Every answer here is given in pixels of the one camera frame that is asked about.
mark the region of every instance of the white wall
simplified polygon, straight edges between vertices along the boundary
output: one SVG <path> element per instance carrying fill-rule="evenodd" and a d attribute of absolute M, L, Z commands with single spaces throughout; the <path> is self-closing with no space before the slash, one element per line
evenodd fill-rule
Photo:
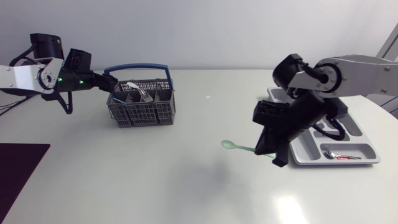
<path fill-rule="evenodd" d="M 398 22 L 397 0 L 2 0 L 0 64 L 59 35 L 93 54 L 92 69 L 133 62 L 170 68 L 274 68 L 298 53 L 376 55 Z"/>

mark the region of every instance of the metal utensil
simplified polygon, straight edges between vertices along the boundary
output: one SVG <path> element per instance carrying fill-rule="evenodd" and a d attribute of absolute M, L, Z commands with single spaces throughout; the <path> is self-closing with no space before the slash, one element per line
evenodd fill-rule
<path fill-rule="evenodd" d="M 152 102 L 154 100 L 147 91 L 140 89 L 136 84 L 134 84 L 132 82 L 127 82 L 126 85 L 131 88 L 137 89 L 138 93 L 141 95 L 141 98 L 145 102 Z"/>
<path fill-rule="evenodd" d="M 254 152 L 256 150 L 256 149 L 253 149 L 250 147 L 235 145 L 233 142 L 231 142 L 229 140 L 222 140 L 221 145 L 226 149 L 244 149 L 244 150 L 251 151 L 251 152 Z M 265 156 L 275 158 L 275 153 L 265 154 Z"/>
<path fill-rule="evenodd" d="M 332 153 L 329 149 L 326 150 L 326 154 L 332 159 L 336 159 L 336 158 L 339 159 L 339 157 L 340 158 L 348 158 L 348 159 L 362 159 L 362 158 L 356 157 L 356 156 L 337 155 L 337 154 Z"/>

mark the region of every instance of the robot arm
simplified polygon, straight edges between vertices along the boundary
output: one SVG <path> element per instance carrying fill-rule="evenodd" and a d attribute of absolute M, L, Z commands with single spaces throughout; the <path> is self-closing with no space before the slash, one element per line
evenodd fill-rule
<path fill-rule="evenodd" d="M 90 70 L 91 54 L 71 49 L 65 63 L 61 38 L 47 34 L 31 34 L 32 46 L 15 58 L 10 66 L 0 65 L 0 90 L 19 96 L 41 95 L 46 101 L 57 100 L 67 114 L 73 111 L 72 92 L 98 86 L 111 92 L 118 80 L 111 75 L 99 75 Z M 35 60 L 27 58 L 31 51 Z M 29 60 L 28 65 L 15 66 Z M 68 92 L 68 104 L 60 92 Z"/>
<path fill-rule="evenodd" d="M 348 109 L 339 96 L 398 95 L 398 63 L 362 55 L 326 58 L 315 68 L 297 54 L 289 55 L 275 68 L 273 78 L 294 101 L 263 100 L 257 104 L 253 121 L 264 125 L 264 130 L 254 153 L 276 153 L 272 162 L 280 167 L 288 163 L 289 143 L 305 129 L 313 127 L 329 138 L 344 139 L 345 130 L 338 119 Z M 316 125 L 325 116 L 339 135 L 326 133 Z"/>

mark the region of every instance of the black cable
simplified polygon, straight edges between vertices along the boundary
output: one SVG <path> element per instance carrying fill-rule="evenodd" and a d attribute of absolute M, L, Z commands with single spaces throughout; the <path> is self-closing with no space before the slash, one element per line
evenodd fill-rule
<path fill-rule="evenodd" d="M 13 103 L 10 103 L 10 104 L 7 104 L 7 105 L 2 105 L 2 106 L 0 106 L 0 107 L 5 107 L 5 106 L 13 105 L 14 103 L 18 103 L 18 102 L 20 102 L 20 100 L 18 100 L 18 101 L 15 101 L 15 102 L 13 102 Z"/>
<path fill-rule="evenodd" d="M 335 127 L 338 130 L 339 135 L 327 133 L 326 131 L 322 130 L 322 128 L 319 128 L 318 125 L 316 125 L 316 124 L 314 124 L 312 127 L 326 137 L 329 137 L 329 138 L 337 140 L 337 141 L 343 140 L 346 136 L 346 131 L 341 126 L 341 124 L 336 119 L 333 119 L 333 118 L 327 119 L 327 120 L 333 127 Z"/>
<path fill-rule="evenodd" d="M 33 64 L 37 65 L 37 62 L 34 59 L 31 59 L 29 57 L 23 57 L 22 59 L 28 60 L 28 61 L 32 62 Z"/>
<path fill-rule="evenodd" d="M 12 59 L 9 66 L 14 66 L 20 59 L 23 59 L 24 57 L 26 57 L 26 55 L 29 55 L 29 53 L 31 53 L 35 49 L 36 45 L 37 43 L 32 44 L 32 46 L 30 46 L 29 49 L 27 49 L 24 53 L 20 54 L 20 56 Z"/>
<path fill-rule="evenodd" d="M 13 109 L 14 107 L 20 105 L 21 103 L 23 103 L 23 102 L 25 102 L 25 101 L 31 99 L 32 97 L 33 97 L 33 96 L 26 96 L 25 99 L 18 101 L 15 105 L 12 105 L 12 106 L 7 107 L 7 110 L 6 110 L 6 111 L 3 111 L 2 113 L 0 113 L 0 116 L 3 115 L 3 114 L 5 114 L 5 113 L 7 113 L 9 110 Z"/>
<path fill-rule="evenodd" d="M 303 67 L 303 70 L 306 74 L 311 76 L 314 79 L 319 80 L 321 83 L 327 83 L 328 82 L 328 76 L 327 75 L 322 75 L 316 72 L 312 67 L 308 65 L 308 63 L 305 63 L 301 60 L 298 60 L 297 63 Z"/>

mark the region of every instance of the black mat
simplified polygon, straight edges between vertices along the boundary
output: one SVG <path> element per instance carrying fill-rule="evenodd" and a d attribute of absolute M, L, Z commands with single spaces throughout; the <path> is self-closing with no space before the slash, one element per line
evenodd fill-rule
<path fill-rule="evenodd" d="M 49 147 L 0 143 L 0 223 Z"/>

